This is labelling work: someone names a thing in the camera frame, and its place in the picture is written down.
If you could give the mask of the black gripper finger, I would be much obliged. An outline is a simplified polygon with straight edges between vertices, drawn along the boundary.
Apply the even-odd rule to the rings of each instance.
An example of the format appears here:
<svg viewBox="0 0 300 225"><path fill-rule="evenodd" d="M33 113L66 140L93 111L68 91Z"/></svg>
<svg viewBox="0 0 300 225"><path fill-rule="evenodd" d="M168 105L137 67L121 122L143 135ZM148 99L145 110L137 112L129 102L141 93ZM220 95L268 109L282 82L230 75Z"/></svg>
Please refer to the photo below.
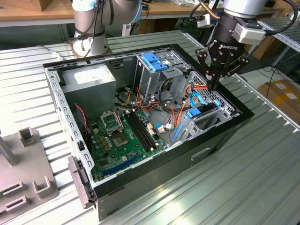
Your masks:
<svg viewBox="0 0 300 225"><path fill-rule="evenodd" d="M207 79L207 86L209 91L215 91L221 78L223 51L217 49L210 49L205 47L196 50L197 59L202 66L202 74Z"/></svg>
<svg viewBox="0 0 300 225"><path fill-rule="evenodd" d="M239 56L236 53L230 52L227 56L223 56L220 52L214 63L216 71L214 73L213 90L216 90L221 78L232 76L249 63L250 59L245 54Z"/></svg>

